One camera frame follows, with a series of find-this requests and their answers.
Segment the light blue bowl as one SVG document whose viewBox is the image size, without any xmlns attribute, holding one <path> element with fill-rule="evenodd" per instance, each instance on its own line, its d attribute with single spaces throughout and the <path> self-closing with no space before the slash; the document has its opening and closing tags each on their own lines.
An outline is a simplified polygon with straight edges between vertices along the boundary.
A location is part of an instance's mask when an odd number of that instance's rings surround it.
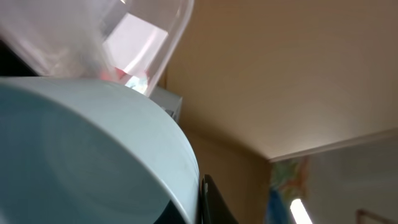
<svg viewBox="0 0 398 224">
<path fill-rule="evenodd" d="M 199 170 L 159 105 L 103 80 L 1 80 L 2 223 L 199 223 Z"/>
</svg>

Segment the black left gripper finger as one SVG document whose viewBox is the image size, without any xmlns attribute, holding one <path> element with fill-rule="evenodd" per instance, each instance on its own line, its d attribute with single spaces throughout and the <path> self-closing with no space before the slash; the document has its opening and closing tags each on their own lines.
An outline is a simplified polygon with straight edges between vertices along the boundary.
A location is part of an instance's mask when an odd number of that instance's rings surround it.
<svg viewBox="0 0 398 224">
<path fill-rule="evenodd" d="M 201 184 L 201 214 L 203 224 L 238 224 L 208 174 L 203 176 Z"/>
</svg>

